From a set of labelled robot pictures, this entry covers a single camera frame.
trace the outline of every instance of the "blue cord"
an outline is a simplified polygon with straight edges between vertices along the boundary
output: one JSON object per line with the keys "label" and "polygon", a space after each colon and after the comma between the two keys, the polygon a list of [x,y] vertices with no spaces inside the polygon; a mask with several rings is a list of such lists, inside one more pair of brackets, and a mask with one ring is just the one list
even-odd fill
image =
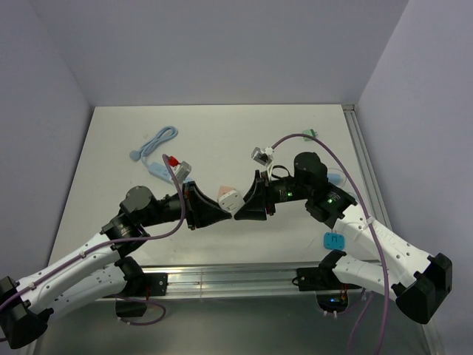
{"label": "blue cord", "polygon": [[139,161],[149,167],[145,158],[153,153],[158,146],[161,144],[170,141],[172,138],[177,136],[177,128],[173,126],[166,126],[161,129],[150,141],[144,143],[139,150],[133,150],[130,152],[129,156],[134,161]]}

